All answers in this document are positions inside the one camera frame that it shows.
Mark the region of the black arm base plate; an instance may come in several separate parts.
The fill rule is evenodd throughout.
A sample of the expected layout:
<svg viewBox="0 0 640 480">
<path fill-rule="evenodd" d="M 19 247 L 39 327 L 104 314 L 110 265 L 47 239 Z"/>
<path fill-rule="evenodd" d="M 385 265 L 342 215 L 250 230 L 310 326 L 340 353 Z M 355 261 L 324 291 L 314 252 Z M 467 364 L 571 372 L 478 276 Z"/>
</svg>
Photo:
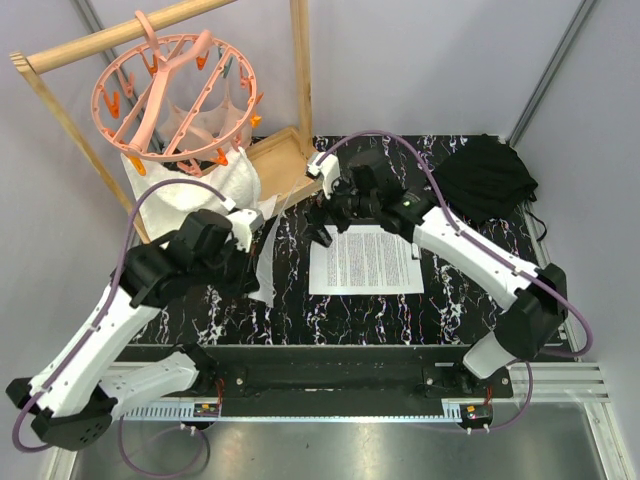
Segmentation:
<svg viewBox="0 0 640 480">
<path fill-rule="evenodd" d="M 263 391 L 399 390 L 427 398 L 507 399 L 513 396 L 508 370 L 486 379 L 463 366 L 459 346 L 216 346 L 204 353 L 213 362 L 202 386 L 173 396 L 211 396 Z"/>
</svg>

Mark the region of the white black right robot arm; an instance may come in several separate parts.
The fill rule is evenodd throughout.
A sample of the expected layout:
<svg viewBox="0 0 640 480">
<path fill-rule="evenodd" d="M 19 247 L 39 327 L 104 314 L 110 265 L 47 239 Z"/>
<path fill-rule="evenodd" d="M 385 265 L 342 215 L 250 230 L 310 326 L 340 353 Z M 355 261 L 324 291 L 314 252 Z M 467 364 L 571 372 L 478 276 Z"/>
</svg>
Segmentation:
<svg viewBox="0 0 640 480">
<path fill-rule="evenodd" d="M 509 363 L 535 359 L 566 319 L 567 309 L 559 300 L 566 292 L 566 276 L 559 267 L 541 269 L 510 255 L 446 214 L 431 193 L 403 187 L 385 166 L 357 165 L 344 177 L 331 156 L 312 162 L 306 174 L 322 184 L 306 214 L 313 241 L 330 246 L 327 222 L 344 232 L 356 219 L 372 220 L 456 267 L 503 310 L 504 320 L 469 348 L 454 371 L 455 387 L 463 395 L 480 394 L 490 376 Z"/>
</svg>

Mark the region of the printed paper sheet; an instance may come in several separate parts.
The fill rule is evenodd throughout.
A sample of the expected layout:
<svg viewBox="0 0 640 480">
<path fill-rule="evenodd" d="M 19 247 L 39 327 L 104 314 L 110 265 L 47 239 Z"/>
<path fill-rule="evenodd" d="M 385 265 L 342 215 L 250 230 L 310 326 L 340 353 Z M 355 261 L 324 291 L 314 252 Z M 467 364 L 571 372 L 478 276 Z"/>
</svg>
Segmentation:
<svg viewBox="0 0 640 480">
<path fill-rule="evenodd" d="M 311 295 L 416 294 L 409 277 L 412 244 L 376 225 L 326 229 L 331 246 L 314 242 L 310 248 Z"/>
<path fill-rule="evenodd" d="M 275 299 L 273 264 L 276 231 L 277 226 L 275 218 L 273 218 L 268 223 L 268 231 L 258 256 L 256 278 L 259 283 L 259 289 L 248 295 L 250 299 L 263 302 L 269 308 L 274 307 Z"/>
</svg>

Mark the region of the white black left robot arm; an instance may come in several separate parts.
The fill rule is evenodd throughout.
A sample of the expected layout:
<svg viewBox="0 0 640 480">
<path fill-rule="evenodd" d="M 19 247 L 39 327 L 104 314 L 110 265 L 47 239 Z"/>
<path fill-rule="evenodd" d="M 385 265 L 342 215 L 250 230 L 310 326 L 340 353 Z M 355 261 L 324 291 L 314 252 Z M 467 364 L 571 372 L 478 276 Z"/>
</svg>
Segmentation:
<svg viewBox="0 0 640 480">
<path fill-rule="evenodd" d="M 73 338 L 39 374 L 10 382 L 6 394 L 33 417 L 40 449 L 81 450 L 121 415 L 165 395 L 208 394 L 217 363 L 196 345 L 123 375 L 107 372 L 132 337 L 172 300 L 199 285 L 243 296 L 257 290 L 254 234 L 260 211 L 222 215 L 200 209 L 179 229 L 128 250 L 99 303 Z"/>
</svg>

